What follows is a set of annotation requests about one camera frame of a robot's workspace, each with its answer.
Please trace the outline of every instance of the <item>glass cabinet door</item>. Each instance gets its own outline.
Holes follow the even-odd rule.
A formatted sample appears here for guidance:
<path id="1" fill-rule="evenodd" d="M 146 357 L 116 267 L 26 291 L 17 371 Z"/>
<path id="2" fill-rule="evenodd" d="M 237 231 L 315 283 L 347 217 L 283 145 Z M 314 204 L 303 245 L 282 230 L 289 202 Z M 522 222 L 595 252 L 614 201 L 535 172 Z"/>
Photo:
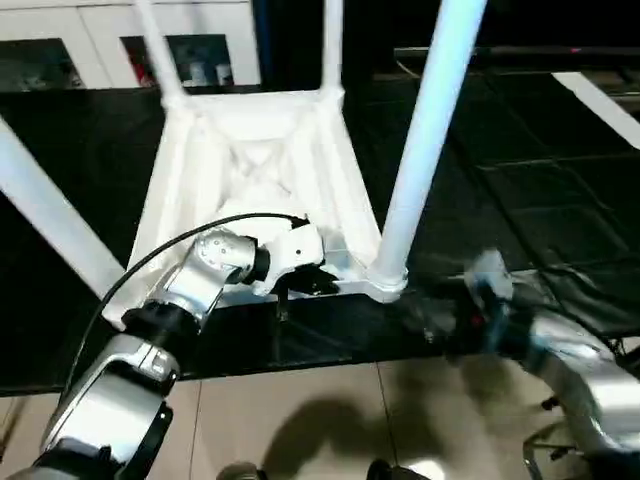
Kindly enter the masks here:
<path id="1" fill-rule="evenodd" d="M 185 87 L 233 85 L 233 72 L 224 35 L 169 35 L 180 81 Z M 129 63 L 141 87 L 156 84 L 142 37 L 122 37 Z"/>
<path id="2" fill-rule="evenodd" d="M 114 86 L 155 84 L 136 9 L 79 9 Z M 155 4 L 154 13 L 185 86 L 260 83 L 251 4 Z"/>
<path id="3" fill-rule="evenodd" d="M 0 92 L 85 88 L 59 38 L 0 42 Z"/>
<path id="4" fill-rule="evenodd" d="M 109 87 L 75 8 L 0 12 L 0 92 Z"/>

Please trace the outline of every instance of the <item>cable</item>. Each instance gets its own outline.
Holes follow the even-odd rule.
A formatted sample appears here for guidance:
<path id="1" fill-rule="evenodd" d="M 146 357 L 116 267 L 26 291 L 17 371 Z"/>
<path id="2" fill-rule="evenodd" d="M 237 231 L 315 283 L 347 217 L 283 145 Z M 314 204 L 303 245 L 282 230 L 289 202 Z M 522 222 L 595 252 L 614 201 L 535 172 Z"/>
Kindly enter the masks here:
<path id="1" fill-rule="evenodd" d="M 591 294 L 600 297 L 603 300 L 608 300 L 611 303 L 618 304 L 621 308 L 638 308 L 640 307 L 640 302 L 637 300 L 633 300 L 631 298 L 624 298 L 613 293 L 605 292 L 601 290 L 596 285 L 590 283 L 586 280 L 580 272 L 571 269 L 571 268 L 561 268 L 561 267 L 544 267 L 543 269 L 546 272 L 555 273 L 557 275 L 569 276 L 573 278 L 578 283 L 578 288 L 582 291 L 582 293 Z"/>
<path id="2" fill-rule="evenodd" d="M 193 237 L 198 233 L 205 232 L 215 227 L 219 227 L 221 225 L 225 225 L 231 222 L 237 222 L 238 220 L 245 220 L 247 218 L 283 218 L 285 220 L 289 220 L 292 223 L 293 228 L 297 228 L 301 225 L 308 223 L 307 220 L 295 217 L 293 215 L 286 215 L 284 213 L 243 213 L 240 215 L 232 215 L 230 217 L 221 218 L 219 220 L 215 220 L 213 222 L 205 223 L 204 225 L 200 225 L 199 227 L 193 228 L 187 232 L 181 233 L 177 237 L 172 238 L 168 242 L 163 243 L 156 249 L 152 250 L 150 253 L 145 255 L 139 262 L 137 262 L 133 267 L 127 270 L 124 275 L 122 275 L 116 283 L 109 289 L 106 295 L 103 297 L 102 301 L 96 308 L 93 313 L 89 323 L 87 324 L 87 328 L 82 335 L 82 339 L 80 340 L 80 344 L 78 345 L 78 350 L 73 359 L 73 363 L 71 364 L 71 369 L 67 374 L 67 379 L 65 381 L 64 388 L 62 390 L 62 394 L 60 395 L 60 400 L 58 404 L 62 403 L 63 399 L 69 394 L 69 390 L 71 389 L 71 385 L 73 383 L 73 377 L 75 375 L 76 368 L 78 367 L 78 362 L 80 357 L 82 356 L 82 352 L 84 350 L 85 344 L 87 343 L 87 339 L 89 338 L 89 334 L 95 324 L 96 320 L 100 317 L 102 310 L 107 306 L 107 304 L 111 301 L 114 295 L 120 290 L 120 288 L 129 280 L 135 273 L 137 273 L 142 267 L 144 267 L 147 263 L 153 260 L 155 257 L 160 255 L 162 252 L 168 250 L 173 247 L 177 243 L 186 240 L 189 237 Z"/>
<path id="3" fill-rule="evenodd" d="M 411 70 L 409 67 L 407 67 L 404 63 L 402 63 L 400 60 L 396 60 L 396 64 L 398 65 L 398 67 L 400 67 L 400 69 L 407 73 L 410 77 L 415 78 L 415 79 L 420 79 L 422 78 L 420 75 L 418 75 L 416 72 L 414 72 L 413 70 Z"/>
<path id="4" fill-rule="evenodd" d="M 567 320 L 570 320 L 573 323 L 576 323 L 580 327 L 584 328 L 589 334 L 591 334 L 599 342 L 601 342 L 603 345 L 605 345 L 607 347 L 607 349 L 615 357 L 618 357 L 615 349 L 613 348 L 613 346 L 609 342 L 609 339 L 606 338 L 604 335 L 602 335 L 596 328 L 592 327 L 587 322 L 585 322 L 578 315 L 575 315 L 573 313 L 569 313 L 569 312 L 563 310 L 560 307 L 556 307 L 554 305 L 549 305 L 547 303 L 542 303 L 542 302 L 529 302 L 529 301 L 527 301 L 527 302 L 518 302 L 518 301 L 511 300 L 511 301 L 509 301 L 509 304 L 514 306 L 514 307 L 516 307 L 516 308 L 529 308 L 529 309 L 533 308 L 533 309 L 539 309 L 539 310 L 547 310 L 548 312 L 555 313 L 556 315 L 559 315 L 559 316 L 561 316 L 561 317 L 563 317 L 563 318 L 565 318 Z"/>

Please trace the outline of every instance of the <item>black table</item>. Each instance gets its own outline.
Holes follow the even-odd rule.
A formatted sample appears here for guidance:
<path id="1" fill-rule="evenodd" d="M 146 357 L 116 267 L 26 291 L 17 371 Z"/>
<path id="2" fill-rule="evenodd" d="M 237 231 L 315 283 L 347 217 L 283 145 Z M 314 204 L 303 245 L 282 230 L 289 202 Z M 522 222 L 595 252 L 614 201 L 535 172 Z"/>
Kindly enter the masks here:
<path id="1" fill-rule="evenodd" d="M 417 87 L 376 82 L 347 92 L 344 115 L 380 225 Z M 164 123 L 158 92 L 4 94 L 0 115 L 126 264 Z M 220 310 L 185 376 L 441 354 L 431 331 L 447 306 L 419 287 L 426 277 L 460 273 L 489 247 L 509 269 L 540 277 L 569 310 L 595 323 L 606 317 L 607 335 L 639 334 L 639 165 L 640 152 L 550 75 L 470 75 L 410 256 L 415 291 L 394 305 L 364 296 L 291 302 L 277 351 L 273 304 Z M 97 299 L 8 200 L 0 202 L 0 394 L 56 390 Z M 597 288 L 576 286 L 566 266 Z M 84 365 L 112 334 L 106 322 L 97 326 Z"/>

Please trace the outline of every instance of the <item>white cabinet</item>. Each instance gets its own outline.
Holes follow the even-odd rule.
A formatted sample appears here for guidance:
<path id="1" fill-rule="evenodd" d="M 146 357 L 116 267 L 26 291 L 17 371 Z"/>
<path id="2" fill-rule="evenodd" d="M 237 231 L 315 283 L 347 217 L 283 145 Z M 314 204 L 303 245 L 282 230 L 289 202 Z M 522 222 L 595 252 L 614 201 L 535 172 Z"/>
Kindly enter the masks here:
<path id="1" fill-rule="evenodd" d="M 153 81 L 133 6 L 78 10 L 114 87 Z M 250 3 L 156 4 L 154 12 L 185 85 L 260 83 Z"/>
<path id="2" fill-rule="evenodd" d="M 0 11 L 0 91 L 110 86 L 76 8 Z"/>

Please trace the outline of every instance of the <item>floor tile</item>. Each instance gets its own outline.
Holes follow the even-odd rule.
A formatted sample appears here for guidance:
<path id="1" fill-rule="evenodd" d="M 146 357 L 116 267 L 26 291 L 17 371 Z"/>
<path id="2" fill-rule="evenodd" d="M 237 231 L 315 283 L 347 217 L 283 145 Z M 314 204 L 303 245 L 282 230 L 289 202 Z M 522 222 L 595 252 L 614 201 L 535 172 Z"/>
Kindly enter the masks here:
<path id="1" fill-rule="evenodd" d="M 9 413 L 9 410 L 11 410 L 13 401 L 14 401 L 13 397 L 0 398 L 0 432 L 4 432 L 4 429 L 3 429 L 4 422 L 7 419 L 7 414 Z"/>
<path id="2" fill-rule="evenodd" d="M 252 462 L 270 480 L 362 480 L 393 459 L 375 365 L 319 368 L 202 383 L 192 479 Z"/>
<path id="3" fill-rule="evenodd" d="M 6 450 L 0 478 L 31 466 L 38 458 L 42 435 L 57 402 L 55 394 L 15 399 L 2 429 Z"/>
<path id="4" fill-rule="evenodd" d="M 189 478 L 200 385 L 200 381 L 179 382 L 167 398 L 173 421 L 149 473 L 150 480 Z"/>
<path id="5" fill-rule="evenodd" d="M 434 461 L 447 480 L 528 480 L 522 442 L 559 420 L 539 406 L 550 395 L 542 382 L 493 357 L 388 362 L 380 373 L 399 463 Z M 571 478 L 576 462 L 551 473 L 541 465 L 549 478 Z"/>

